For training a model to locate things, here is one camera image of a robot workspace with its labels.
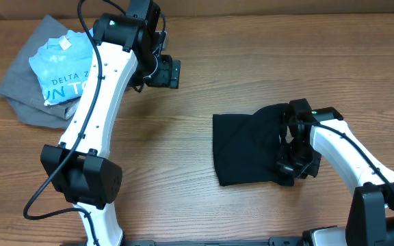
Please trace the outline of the black t-shirt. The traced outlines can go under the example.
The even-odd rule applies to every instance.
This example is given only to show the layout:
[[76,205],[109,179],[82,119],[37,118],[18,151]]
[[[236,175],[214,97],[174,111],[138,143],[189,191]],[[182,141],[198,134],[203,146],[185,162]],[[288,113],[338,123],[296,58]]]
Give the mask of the black t-shirt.
[[283,126],[287,107],[282,103],[251,115],[213,115],[213,163],[221,186],[256,182],[294,185],[294,179],[276,166],[280,140],[287,134]]

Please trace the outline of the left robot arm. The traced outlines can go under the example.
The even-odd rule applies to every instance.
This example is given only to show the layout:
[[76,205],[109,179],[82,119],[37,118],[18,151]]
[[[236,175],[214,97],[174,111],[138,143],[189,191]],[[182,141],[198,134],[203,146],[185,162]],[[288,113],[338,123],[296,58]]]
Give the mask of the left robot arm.
[[74,118],[57,146],[45,145],[40,161],[48,184],[80,214],[86,245],[124,245],[114,201],[122,168],[108,159],[111,134],[124,91],[144,86],[176,89],[181,63],[162,53],[167,32],[158,30],[163,12],[120,16],[104,14],[89,36],[92,66]]

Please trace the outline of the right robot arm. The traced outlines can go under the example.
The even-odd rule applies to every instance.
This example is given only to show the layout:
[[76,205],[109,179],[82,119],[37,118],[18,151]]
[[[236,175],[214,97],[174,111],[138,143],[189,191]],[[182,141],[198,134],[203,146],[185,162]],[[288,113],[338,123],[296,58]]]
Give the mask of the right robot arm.
[[276,165],[292,178],[314,176],[321,158],[328,160],[352,194],[344,227],[307,230],[297,245],[394,245],[394,171],[381,164],[351,132],[334,108],[289,106]]

